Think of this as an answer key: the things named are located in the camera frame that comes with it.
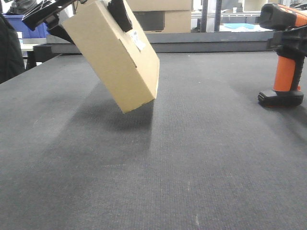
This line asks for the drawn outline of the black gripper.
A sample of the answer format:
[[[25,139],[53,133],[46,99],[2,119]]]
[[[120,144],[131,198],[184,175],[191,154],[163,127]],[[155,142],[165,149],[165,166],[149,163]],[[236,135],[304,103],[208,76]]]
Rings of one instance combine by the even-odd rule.
[[[73,0],[43,0],[23,16],[22,22],[32,31],[45,23],[49,34],[74,44],[67,31],[59,24],[59,13],[72,3]]]

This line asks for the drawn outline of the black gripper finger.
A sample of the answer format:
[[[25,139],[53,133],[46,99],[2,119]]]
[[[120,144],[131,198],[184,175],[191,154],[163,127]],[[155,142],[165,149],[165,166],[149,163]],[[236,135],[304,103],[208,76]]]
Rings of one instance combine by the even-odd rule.
[[[286,48],[291,52],[296,52],[306,57],[307,26],[273,32],[272,38],[269,38],[267,41],[267,48],[269,50]]]
[[[132,21],[126,11],[123,0],[111,0],[107,4],[107,9],[114,20],[124,32],[132,30]]]

